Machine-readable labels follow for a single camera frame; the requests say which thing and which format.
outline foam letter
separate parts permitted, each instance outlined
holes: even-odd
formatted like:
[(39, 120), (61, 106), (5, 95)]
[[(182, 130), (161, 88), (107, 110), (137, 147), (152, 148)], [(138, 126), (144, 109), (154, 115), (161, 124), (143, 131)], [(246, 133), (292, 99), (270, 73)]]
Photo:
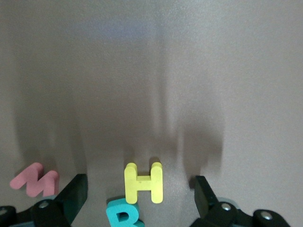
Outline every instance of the foam letter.
[(138, 200), (138, 191), (151, 191), (153, 203), (163, 201), (163, 171), (162, 164), (152, 164), (151, 175), (138, 176), (137, 165), (127, 164), (124, 170), (125, 198), (129, 204), (135, 204)]
[(27, 195), (36, 197), (43, 191), (43, 196), (58, 194), (59, 174), (52, 170), (43, 176), (43, 165), (36, 162), (31, 164), (9, 183), (11, 188), (20, 189), (27, 185)]
[(124, 198), (109, 202), (106, 214), (111, 227), (144, 227), (138, 204), (128, 204)]

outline pink foam letter m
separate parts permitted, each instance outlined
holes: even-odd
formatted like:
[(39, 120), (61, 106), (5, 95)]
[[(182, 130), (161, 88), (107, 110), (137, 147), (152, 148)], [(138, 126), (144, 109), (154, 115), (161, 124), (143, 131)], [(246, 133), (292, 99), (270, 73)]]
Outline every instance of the pink foam letter m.
[(51, 170), (43, 175), (43, 171), (43, 165), (35, 162), (12, 179), (9, 185), (13, 189), (20, 189), (26, 184), (30, 197), (36, 197), (41, 192), (44, 197), (58, 194), (59, 174)]

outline screw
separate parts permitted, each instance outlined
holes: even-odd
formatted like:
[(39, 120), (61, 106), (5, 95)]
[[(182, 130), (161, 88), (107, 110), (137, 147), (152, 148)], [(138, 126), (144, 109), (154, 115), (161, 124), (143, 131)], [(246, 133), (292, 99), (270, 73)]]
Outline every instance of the screw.
[(265, 218), (266, 220), (271, 220), (271, 219), (273, 219), (273, 216), (271, 216), (271, 214), (268, 213), (267, 211), (262, 211), (262, 212), (261, 212), (261, 216), (262, 216), (263, 218)]
[(223, 203), (223, 204), (221, 205), (221, 207), (222, 207), (224, 210), (226, 210), (226, 211), (229, 211), (229, 210), (232, 209), (231, 206), (230, 206), (229, 204), (227, 204), (227, 203)]
[(0, 215), (6, 214), (7, 211), (8, 211), (7, 209), (2, 208), (2, 209), (0, 210)]
[(48, 205), (49, 205), (49, 204), (48, 204), (47, 201), (43, 201), (43, 202), (40, 203), (39, 208), (45, 208), (45, 207), (47, 207)]

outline letter h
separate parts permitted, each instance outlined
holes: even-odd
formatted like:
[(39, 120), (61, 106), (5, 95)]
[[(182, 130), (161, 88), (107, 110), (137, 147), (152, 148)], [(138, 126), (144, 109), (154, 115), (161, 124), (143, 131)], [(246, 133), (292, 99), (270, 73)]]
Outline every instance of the letter h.
[(151, 175), (147, 176), (138, 176), (137, 165), (129, 163), (124, 170), (124, 179), (127, 203), (137, 203), (138, 191), (151, 191), (153, 203), (163, 201), (163, 170), (160, 162), (152, 164)]

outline teal foam letter b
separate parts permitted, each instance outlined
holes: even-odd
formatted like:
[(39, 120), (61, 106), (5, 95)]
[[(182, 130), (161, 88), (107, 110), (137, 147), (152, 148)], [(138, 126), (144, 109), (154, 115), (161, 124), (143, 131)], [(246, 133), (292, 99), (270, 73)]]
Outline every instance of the teal foam letter b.
[(109, 202), (106, 214), (111, 227), (144, 227), (138, 204), (128, 204), (125, 198)]

